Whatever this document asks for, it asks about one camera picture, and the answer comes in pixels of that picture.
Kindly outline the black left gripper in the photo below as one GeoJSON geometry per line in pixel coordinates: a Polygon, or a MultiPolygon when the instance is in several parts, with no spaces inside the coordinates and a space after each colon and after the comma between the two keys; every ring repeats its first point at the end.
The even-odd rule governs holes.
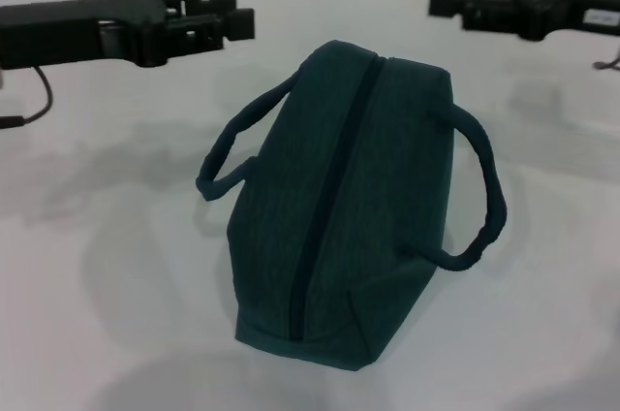
{"type": "Polygon", "coordinates": [[[1,8],[1,67],[100,59],[168,62],[167,19],[227,16],[237,0],[70,0],[1,8]]]}

